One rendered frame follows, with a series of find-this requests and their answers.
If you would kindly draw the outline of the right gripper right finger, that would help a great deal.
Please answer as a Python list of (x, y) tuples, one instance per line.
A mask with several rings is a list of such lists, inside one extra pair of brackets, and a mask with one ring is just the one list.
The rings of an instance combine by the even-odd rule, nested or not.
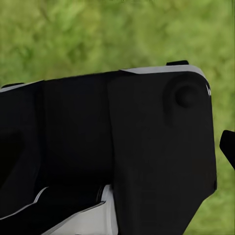
[(235, 132), (224, 130), (220, 139), (219, 147), (235, 169)]

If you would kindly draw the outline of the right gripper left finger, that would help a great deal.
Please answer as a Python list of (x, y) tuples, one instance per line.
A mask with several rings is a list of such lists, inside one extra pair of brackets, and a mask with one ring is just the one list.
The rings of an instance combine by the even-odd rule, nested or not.
[(18, 130), (0, 135), (0, 189), (25, 149), (23, 133)]

